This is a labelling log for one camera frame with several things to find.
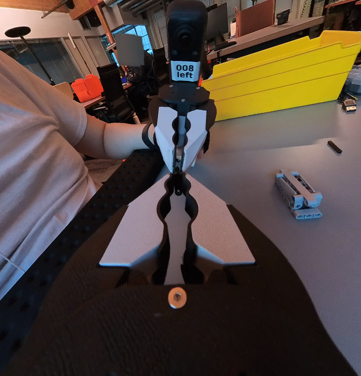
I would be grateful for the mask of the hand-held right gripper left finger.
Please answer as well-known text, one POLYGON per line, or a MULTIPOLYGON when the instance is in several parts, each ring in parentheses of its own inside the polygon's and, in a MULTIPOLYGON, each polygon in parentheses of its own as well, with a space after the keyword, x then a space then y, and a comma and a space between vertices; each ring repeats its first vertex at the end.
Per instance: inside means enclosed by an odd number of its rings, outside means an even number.
POLYGON ((168 227, 172 174, 165 175, 127 207, 99 265, 139 270, 153 284, 164 284, 169 262, 168 227))

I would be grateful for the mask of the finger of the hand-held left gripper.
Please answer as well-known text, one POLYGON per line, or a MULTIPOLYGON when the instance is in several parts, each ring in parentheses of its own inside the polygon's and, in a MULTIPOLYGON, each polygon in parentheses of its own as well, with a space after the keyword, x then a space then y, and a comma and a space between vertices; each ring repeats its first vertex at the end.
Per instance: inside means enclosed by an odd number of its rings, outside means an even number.
POLYGON ((207 111, 196 109, 187 113, 184 132, 180 134, 180 171, 186 172, 195 161, 207 136, 207 111))
POLYGON ((173 123, 177 124, 178 112, 170 107, 159 107, 157 125, 155 127, 155 136, 160 148, 164 162, 169 171, 173 174, 178 173, 176 166, 176 143, 174 136, 178 130, 173 129, 173 123))

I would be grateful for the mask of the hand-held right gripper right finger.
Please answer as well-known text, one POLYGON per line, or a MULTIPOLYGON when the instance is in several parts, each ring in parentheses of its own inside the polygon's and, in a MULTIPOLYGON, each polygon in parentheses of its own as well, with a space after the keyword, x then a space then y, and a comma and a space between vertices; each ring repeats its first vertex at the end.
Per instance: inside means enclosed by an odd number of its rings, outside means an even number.
POLYGON ((190 175, 184 176, 187 226, 184 282, 202 284, 217 269, 255 263, 228 205, 190 175))

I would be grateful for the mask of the black brick axle piece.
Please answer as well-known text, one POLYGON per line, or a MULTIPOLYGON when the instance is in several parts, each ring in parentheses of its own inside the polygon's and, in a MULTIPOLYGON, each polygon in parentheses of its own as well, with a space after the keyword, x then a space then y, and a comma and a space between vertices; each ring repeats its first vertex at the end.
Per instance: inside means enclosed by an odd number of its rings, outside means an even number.
POLYGON ((174 192, 176 195, 180 196, 183 194, 183 147, 176 147, 174 150, 174 166, 173 166, 173 175, 174 175, 174 192))

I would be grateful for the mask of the person's left forearm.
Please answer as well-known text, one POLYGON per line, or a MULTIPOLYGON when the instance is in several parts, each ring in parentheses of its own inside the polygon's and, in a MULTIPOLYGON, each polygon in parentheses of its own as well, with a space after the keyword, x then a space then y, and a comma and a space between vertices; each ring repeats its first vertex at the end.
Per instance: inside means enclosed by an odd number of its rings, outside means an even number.
POLYGON ((99 159, 126 159, 138 149, 148 147, 142 140, 144 125, 105 123, 87 115, 87 126, 75 149, 99 159))

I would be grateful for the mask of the grey background desk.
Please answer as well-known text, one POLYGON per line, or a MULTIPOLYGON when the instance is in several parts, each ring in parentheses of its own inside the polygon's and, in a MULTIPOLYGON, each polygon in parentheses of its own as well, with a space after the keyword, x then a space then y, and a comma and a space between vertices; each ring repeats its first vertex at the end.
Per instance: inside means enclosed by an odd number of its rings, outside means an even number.
POLYGON ((277 39, 287 39, 288 36, 298 35, 300 32, 303 35, 309 34, 309 29, 324 23, 325 16, 315 16, 304 19, 296 19, 288 21, 283 25, 272 25, 261 30, 254 31, 247 35, 236 37, 233 41, 234 45, 228 46, 218 51, 211 51, 207 55, 208 60, 220 58, 239 52, 244 49, 251 48, 256 45, 270 42, 277 39))

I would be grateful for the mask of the black monitor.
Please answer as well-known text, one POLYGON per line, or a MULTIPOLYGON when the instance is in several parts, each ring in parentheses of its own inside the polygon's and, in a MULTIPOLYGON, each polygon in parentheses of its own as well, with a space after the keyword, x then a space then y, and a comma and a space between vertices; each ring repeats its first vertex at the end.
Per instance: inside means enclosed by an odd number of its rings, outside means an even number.
POLYGON ((223 35, 229 31, 228 17, 227 17, 227 4, 222 3, 217 6, 207 8, 208 21, 205 33, 205 39, 208 42, 216 40, 217 44, 225 41, 223 35))

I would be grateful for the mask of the black perforated board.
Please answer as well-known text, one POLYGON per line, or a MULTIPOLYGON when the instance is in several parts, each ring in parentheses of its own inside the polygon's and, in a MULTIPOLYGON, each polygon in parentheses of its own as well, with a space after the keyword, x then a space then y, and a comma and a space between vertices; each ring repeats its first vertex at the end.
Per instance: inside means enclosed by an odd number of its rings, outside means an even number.
POLYGON ((13 331, 17 315, 41 305, 41 296, 75 251, 118 209, 149 188, 163 166, 159 151, 136 150, 118 167, 0 301, 0 336, 5 338, 13 331))

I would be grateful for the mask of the black office chair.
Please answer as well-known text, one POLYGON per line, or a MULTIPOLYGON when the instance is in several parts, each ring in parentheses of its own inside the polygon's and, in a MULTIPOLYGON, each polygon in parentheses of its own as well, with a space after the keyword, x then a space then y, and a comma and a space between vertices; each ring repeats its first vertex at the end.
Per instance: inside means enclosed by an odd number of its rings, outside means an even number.
POLYGON ((96 109, 107 123, 135 124, 134 107, 129 101, 116 63, 97 67, 106 104, 96 109))

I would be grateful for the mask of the long yellow plastic bin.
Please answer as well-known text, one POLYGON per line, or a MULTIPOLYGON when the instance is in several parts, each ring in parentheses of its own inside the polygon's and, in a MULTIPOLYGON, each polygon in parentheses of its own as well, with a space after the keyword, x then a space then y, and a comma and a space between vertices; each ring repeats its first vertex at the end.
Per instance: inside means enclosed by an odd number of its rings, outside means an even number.
POLYGON ((322 61, 321 55, 306 59, 306 54, 276 61, 256 60, 257 54, 216 65, 211 79, 202 82, 216 101, 272 89, 289 87, 290 96, 321 94, 334 100, 341 91, 355 55, 322 61))
POLYGON ((205 80, 202 86, 210 92, 217 109, 216 121, 233 119, 277 110, 336 100, 347 79, 348 73, 340 73, 324 78, 274 87, 253 92, 253 88, 264 88, 265 84, 248 82, 244 84, 213 90, 215 83, 205 80))
POLYGON ((245 71, 247 81, 287 73, 301 68, 330 62, 347 56, 355 57, 361 50, 361 32, 323 31, 315 39, 300 38, 230 62, 216 65, 212 79, 245 71))

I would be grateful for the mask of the orange bag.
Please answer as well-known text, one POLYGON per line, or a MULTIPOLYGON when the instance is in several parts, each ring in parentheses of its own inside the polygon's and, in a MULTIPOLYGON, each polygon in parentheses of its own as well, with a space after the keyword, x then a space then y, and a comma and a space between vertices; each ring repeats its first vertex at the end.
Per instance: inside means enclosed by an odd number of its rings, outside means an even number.
POLYGON ((104 91, 99 78, 93 74, 87 75, 84 79, 76 79, 71 87, 81 103, 101 96, 104 91))

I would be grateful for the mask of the grey brick assembly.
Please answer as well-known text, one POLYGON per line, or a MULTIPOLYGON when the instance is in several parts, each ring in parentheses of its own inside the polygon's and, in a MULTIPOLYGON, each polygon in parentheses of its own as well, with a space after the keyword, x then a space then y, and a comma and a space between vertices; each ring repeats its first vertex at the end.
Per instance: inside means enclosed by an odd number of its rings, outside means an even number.
POLYGON ((322 194, 316 192, 297 171, 281 170, 275 175, 275 181, 296 219, 306 220, 322 217, 322 213, 318 209, 323 198, 322 194))

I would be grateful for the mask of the black floor lamp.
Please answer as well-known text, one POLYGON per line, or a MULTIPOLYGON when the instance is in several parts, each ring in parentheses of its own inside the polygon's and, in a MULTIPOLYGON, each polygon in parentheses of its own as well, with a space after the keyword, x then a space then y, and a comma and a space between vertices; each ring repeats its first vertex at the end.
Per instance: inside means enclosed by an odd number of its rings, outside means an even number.
POLYGON ((37 55, 34 53, 34 51, 32 50, 32 48, 29 46, 29 44, 27 43, 27 41, 25 40, 24 36, 29 34, 31 32, 31 29, 27 26, 20 26, 20 27, 14 27, 14 28, 11 28, 7 31, 5 31, 5 35, 9 38, 21 38, 22 42, 24 43, 24 45, 27 47, 27 49, 32 53, 33 57, 36 59, 36 61, 38 62, 40 68, 44 71, 44 73, 46 74, 47 78, 50 80, 50 83, 52 86, 55 86, 55 82, 53 81, 53 79, 51 78, 51 76, 49 75, 49 73, 47 72, 47 70, 45 69, 45 67, 43 66, 43 64, 41 63, 41 61, 39 60, 39 58, 37 57, 37 55))

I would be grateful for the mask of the grey blue brick pile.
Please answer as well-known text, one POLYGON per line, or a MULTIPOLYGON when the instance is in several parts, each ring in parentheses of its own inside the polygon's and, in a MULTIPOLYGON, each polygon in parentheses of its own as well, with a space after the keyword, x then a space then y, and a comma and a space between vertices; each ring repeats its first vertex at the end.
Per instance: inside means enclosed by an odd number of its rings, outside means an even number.
POLYGON ((344 83, 343 91, 361 96, 361 65, 353 65, 344 83))

